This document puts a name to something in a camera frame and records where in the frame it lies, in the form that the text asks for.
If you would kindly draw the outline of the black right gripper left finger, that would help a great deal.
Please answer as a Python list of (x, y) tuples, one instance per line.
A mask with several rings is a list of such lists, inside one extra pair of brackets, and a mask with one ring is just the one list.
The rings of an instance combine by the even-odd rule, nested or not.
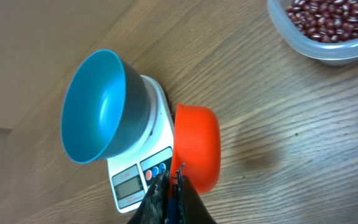
[(152, 181), (140, 207), (127, 224), (165, 223), (169, 185), (169, 171), (158, 174)]

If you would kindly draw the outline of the orange measuring scoop blue handle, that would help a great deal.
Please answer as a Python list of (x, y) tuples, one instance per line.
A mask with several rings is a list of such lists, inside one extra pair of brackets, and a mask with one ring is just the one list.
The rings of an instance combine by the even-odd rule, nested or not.
[(167, 195), (167, 223), (178, 223), (175, 184), (176, 171), (182, 164), (185, 164), (183, 175), (190, 178), (199, 196), (216, 186), (221, 167), (220, 128), (216, 115), (206, 107), (177, 105)]

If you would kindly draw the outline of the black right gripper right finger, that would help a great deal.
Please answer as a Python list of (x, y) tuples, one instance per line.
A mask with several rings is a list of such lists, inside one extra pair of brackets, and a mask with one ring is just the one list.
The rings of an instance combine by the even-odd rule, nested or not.
[(190, 178), (183, 175), (185, 164), (176, 171), (175, 199), (179, 224), (217, 224), (206, 209)]

